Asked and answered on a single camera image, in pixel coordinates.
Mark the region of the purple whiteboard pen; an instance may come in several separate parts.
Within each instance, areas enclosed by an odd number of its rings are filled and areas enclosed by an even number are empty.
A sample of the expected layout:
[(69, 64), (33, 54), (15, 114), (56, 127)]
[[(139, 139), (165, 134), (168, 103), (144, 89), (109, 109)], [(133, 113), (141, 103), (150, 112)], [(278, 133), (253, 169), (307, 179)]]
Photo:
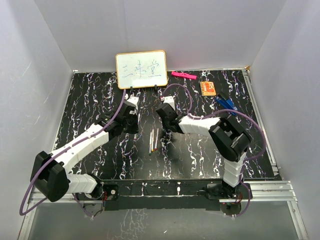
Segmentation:
[(140, 116), (141, 116), (141, 114), (138, 113), (138, 115), (137, 115), (137, 124), (136, 124), (137, 128), (136, 128), (136, 132), (135, 132), (134, 137), (133, 137), (134, 141), (136, 141), (138, 139)]

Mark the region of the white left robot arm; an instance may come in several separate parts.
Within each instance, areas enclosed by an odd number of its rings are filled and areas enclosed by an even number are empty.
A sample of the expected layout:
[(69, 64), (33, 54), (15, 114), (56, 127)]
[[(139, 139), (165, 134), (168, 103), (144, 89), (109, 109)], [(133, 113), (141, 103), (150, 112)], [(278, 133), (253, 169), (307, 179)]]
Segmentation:
[(101, 117), (85, 132), (63, 147), (40, 152), (34, 161), (30, 182), (51, 202), (65, 194), (85, 194), (93, 200), (103, 195), (103, 183), (92, 174), (72, 174), (72, 168), (100, 146), (122, 133), (138, 133), (138, 105), (135, 96), (124, 100), (116, 117)]

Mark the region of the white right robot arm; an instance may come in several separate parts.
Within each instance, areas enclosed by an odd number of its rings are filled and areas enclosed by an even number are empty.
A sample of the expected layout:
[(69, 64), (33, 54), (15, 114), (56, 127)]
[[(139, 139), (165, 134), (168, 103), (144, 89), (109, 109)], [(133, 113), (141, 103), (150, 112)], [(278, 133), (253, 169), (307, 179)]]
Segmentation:
[(221, 181), (223, 194), (230, 199), (240, 194), (242, 169), (252, 138), (233, 115), (196, 118), (178, 114), (168, 103), (161, 104), (156, 112), (165, 130), (212, 138), (224, 160), (224, 175)]

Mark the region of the red whiteboard pen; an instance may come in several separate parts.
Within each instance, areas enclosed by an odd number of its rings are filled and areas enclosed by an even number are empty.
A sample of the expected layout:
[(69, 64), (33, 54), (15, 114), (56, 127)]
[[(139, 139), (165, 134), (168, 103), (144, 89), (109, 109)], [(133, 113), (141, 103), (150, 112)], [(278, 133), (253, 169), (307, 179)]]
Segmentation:
[(154, 151), (158, 149), (158, 138), (159, 138), (159, 128), (156, 130), (155, 142), (154, 142)]

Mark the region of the yellow whiteboard pen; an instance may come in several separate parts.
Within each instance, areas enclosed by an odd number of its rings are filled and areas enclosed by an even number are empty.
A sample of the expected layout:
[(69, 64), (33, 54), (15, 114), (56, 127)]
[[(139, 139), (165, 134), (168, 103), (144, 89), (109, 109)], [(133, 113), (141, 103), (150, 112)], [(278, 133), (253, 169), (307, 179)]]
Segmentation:
[(155, 150), (155, 147), (154, 147), (154, 139), (155, 139), (154, 133), (155, 133), (155, 130), (153, 128), (152, 131), (151, 131), (151, 152), (153, 152)]

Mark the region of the green whiteboard pen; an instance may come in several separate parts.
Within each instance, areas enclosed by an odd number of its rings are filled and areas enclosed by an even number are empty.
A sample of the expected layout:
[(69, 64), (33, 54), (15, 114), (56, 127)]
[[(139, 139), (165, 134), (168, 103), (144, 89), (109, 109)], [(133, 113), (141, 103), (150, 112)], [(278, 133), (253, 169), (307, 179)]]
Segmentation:
[(149, 135), (149, 150), (148, 150), (148, 154), (149, 156), (152, 154), (152, 141), (153, 139), (153, 134), (152, 134), (152, 131), (150, 131), (150, 135)]

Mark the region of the orange card pack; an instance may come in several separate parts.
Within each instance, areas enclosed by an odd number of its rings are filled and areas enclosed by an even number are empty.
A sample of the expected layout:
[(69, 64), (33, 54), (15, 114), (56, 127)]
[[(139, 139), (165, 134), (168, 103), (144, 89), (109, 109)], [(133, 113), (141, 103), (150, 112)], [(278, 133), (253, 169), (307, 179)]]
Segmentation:
[(215, 85), (212, 81), (201, 81), (200, 90), (202, 96), (213, 97), (217, 95)]

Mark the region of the small framed whiteboard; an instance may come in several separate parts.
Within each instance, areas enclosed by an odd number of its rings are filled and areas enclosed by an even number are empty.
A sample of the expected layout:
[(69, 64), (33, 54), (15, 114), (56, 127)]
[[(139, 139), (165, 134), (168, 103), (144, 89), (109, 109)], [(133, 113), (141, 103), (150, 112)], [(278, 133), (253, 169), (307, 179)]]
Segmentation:
[(166, 53), (163, 50), (118, 53), (115, 62), (117, 85), (121, 90), (168, 84)]

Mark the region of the blue stapler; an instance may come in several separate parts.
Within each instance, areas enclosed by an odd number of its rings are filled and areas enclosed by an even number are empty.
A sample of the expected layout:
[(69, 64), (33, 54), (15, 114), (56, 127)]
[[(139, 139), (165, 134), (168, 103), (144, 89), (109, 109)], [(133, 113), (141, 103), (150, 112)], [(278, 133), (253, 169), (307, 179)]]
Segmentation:
[(233, 103), (233, 101), (226, 95), (224, 95), (222, 92), (218, 93), (216, 95), (216, 101), (222, 105), (225, 109), (235, 110), (237, 111), (237, 107)]

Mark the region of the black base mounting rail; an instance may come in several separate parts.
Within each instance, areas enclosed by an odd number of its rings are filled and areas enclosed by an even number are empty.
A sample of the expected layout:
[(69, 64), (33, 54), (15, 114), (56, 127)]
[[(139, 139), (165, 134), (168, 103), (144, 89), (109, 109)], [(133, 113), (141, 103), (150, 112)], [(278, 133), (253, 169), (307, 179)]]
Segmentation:
[(221, 179), (101, 180), (93, 193), (78, 193), (79, 200), (100, 201), (104, 210), (206, 209), (220, 211), (228, 203), (253, 197), (249, 183), (230, 187)]

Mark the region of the aluminium frame rail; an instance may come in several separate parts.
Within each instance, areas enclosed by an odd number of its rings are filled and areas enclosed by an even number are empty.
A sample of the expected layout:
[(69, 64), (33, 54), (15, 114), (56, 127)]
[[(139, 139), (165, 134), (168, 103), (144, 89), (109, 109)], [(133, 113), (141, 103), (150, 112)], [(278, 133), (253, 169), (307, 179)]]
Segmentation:
[(254, 187), (253, 200), (256, 202), (286, 202), (298, 239), (307, 240), (309, 237), (299, 211), (298, 200), (292, 183), (289, 180), (283, 180), (281, 177), (280, 167), (277, 165), (267, 136), (265, 136), (265, 141), (266, 152), (277, 180), (258, 181)]

